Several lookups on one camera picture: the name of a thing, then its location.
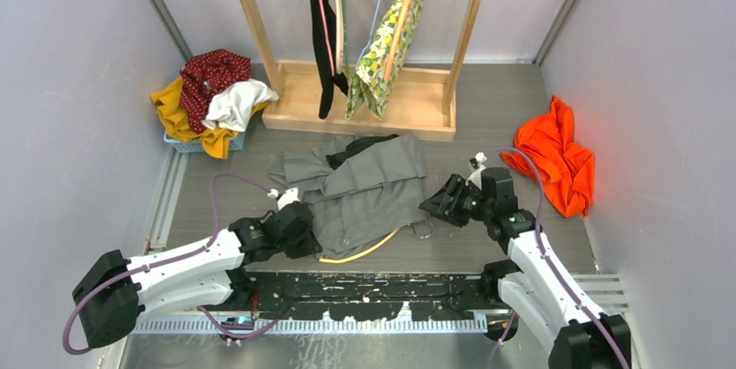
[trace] wooden tray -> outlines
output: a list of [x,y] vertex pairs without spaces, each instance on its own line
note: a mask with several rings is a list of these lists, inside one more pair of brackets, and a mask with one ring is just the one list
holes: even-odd
[[442,113],[444,87],[450,79],[448,70],[402,69],[383,120],[378,120],[365,104],[351,120],[346,120],[346,99],[337,87],[330,114],[319,119],[322,87],[315,63],[280,61],[279,76],[283,80],[280,99],[263,112],[267,128],[343,134],[411,133],[418,139],[441,142],[451,142],[455,137],[455,93],[448,115]]

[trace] yellow cloth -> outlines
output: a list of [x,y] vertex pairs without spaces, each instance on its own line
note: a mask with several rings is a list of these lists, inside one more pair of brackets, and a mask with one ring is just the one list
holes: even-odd
[[215,130],[208,128],[201,134],[196,134],[189,127],[187,110],[179,105],[182,84],[183,81],[181,78],[177,78],[164,90],[151,95],[151,100],[156,105],[159,119],[163,127],[166,128],[166,134],[184,143],[193,139],[200,139],[202,147],[208,155],[214,158],[227,159],[230,149],[230,139],[237,136],[238,132],[233,132],[226,128],[216,128]]

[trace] red polka dot cloth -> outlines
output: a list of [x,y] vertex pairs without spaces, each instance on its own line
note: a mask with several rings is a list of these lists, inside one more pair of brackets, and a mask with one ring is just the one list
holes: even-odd
[[207,130],[202,120],[212,97],[234,82],[247,81],[251,76],[251,58],[217,49],[187,61],[180,74],[184,85],[179,104],[189,113],[189,127],[202,133]]

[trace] wooden frame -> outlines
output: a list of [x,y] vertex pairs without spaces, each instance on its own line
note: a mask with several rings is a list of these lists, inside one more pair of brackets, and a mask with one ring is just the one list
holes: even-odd
[[450,142],[455,137],[455,94],[465,52],[473,32],[481,0],[469,0],[463,29],[450,70],[404,68],[391,92],[384,119],[378,120],[364,105],[351,120],[344,110],[345,96],[335,91],[333,110],[326,119],[317,117],[321,86],[316,63],[276,63],[256,0],[240,0],[255,38],[271,88],[280,99],[263,113],[268,128],[328,133],[412,133],[419,139]]

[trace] yellow strip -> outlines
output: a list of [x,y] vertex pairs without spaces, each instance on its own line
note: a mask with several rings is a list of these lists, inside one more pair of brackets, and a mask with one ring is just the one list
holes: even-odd
[[384,237],[384,239],[382,241],[376,243],[371,248],[368,248],[368,249],[364,250],[363,252],[361,252],[359,254],[354,254],[353,256],[351,256],[349,258],[344,258],[344,259],[319,258],[319,261],[322,262],[322,263],[332,263],[332,264],[338,265],[340,263],[347,263],[347,262],[350,262],[352,260],[360,259],[363,256],[366,256],[367,254],[369,254],[370,252],[373,252],[374,250],[378,249],[379,247],[382,247],[396,233],[398,233],[398,229],[396,229],[396,230],[392,231],[391,233],[389,233],[386,237]]

